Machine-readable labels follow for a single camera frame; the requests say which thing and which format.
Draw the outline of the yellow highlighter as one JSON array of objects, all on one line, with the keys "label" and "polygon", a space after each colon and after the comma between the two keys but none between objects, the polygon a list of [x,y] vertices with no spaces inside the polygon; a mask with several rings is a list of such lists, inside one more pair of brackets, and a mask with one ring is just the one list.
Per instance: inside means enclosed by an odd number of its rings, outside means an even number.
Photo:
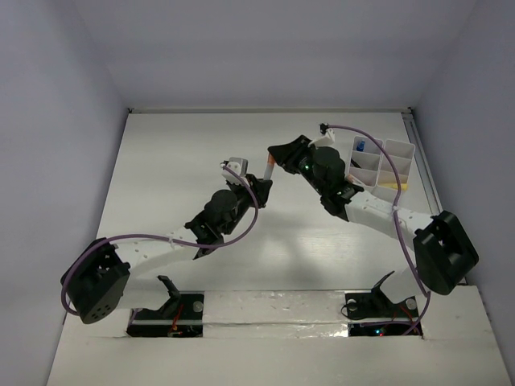
[{"label": "yellow highlighter", "polygon": [[[407,183],[401,183],[399,186],[402,191],[406,191],[408,189]],[[393,190],[398,190],[399,186],[396,183],[381,183],[381,184],[379,184],[379,187],[384,187],[384,188],[393,189]]]}]

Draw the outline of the white divided organizer box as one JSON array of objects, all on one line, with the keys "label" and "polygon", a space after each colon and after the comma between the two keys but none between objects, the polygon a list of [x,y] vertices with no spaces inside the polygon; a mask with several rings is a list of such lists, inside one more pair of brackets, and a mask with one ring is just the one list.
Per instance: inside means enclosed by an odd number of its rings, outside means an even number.
[{"label": "white divided organizer box", "polygon": [[[365,140],[364,152],[356,151],[360,140]],[[387,139],[376,140],[391,158],[398,172],[400,184],[409,182],[410,170],[414,160],[415,146],[410,142]],[[361,180],[366,190],[374,195],[392,201],[398,190],[379,187],[381,183],[397,183],[393,167],[377,144],[365,136],[355,136],[349,153],[347,174]]]}]

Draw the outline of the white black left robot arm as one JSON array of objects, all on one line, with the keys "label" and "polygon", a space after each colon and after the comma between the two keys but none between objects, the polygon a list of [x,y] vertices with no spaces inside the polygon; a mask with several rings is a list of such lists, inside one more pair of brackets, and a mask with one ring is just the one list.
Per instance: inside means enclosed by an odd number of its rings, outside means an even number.
[{"label": "white black left robot arm", "polygon": [[100,322],[117,308],[175,317],[182,294],[164,273],[168,265],[195,261],[244,239],[257,223],[235,233],[244,216],[266,207],[271,179],[226,173],[225,189],[181,227],[162,235],[132,233],[93,240],[60,279],[65,311],[84,324]]}]

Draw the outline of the fat orange-tipped crayon pencil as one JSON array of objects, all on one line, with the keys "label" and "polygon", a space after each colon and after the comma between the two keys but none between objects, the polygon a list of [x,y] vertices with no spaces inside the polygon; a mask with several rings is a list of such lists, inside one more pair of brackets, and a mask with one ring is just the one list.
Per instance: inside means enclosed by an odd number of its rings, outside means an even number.
[{"label": "fat orange-tipped crayon pencil", "polygon": [[273,157],[269,156],[266,161],[266,168],[263,175],[263,179],[266,181],[271,180],[272,174],[274,172],[275,160]]}]

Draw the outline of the pink-capped white marker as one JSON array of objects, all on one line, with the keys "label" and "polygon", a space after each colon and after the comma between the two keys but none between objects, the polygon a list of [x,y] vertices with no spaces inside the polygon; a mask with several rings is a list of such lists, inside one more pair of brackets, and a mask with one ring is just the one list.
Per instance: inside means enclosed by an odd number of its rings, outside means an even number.
[{"label": "pink-capped white marker", "polygon": [[360,186],[364,186],[365,185],[361,180],[359,180],[357,177],[355,177],[353,175],[348,175],[347,179],[348,179],[349,182],[351,182],[353,184],[360,185]]}]

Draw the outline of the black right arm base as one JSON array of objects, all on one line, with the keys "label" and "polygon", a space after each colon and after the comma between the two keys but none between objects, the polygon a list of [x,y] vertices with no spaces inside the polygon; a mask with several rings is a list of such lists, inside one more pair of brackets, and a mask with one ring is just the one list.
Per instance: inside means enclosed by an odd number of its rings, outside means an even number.
[{"label": "black right arm base", "polygon": [[340,313],[350,321],[351,337],[423,336],[415,296],[393,303],[383,293],[382,285],[392,275],[385,275],[369,291],[344,295]]}]

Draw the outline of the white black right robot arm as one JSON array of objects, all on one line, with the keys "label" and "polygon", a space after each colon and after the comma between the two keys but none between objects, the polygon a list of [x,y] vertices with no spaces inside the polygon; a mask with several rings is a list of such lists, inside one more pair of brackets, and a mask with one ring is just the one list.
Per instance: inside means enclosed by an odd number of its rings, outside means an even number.
[{"label": "white black right robot arm", "polygon": [[307,180],[329,214],[398,240],[408,254],[407,268],[386,274],[371,294],[377,314],[391,314],[412,296],[448,295],[477,265],[479,255],[456,215],[430,216],[377,198],[345,177],[336,149],[318,147],[301,135],[268,151],[285,172]]}]

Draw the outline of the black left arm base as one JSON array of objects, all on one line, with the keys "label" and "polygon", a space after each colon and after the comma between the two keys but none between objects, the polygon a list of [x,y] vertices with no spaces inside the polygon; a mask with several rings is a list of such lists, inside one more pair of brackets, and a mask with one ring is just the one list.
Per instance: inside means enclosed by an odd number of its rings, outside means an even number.
[{"label": "black left arm base", "polygon": [[203,336],[204,292],[184,293],[165,275],[157,276],[167,300],[157,309],[132,309],[126,328],[133,338],[200,338]]}]

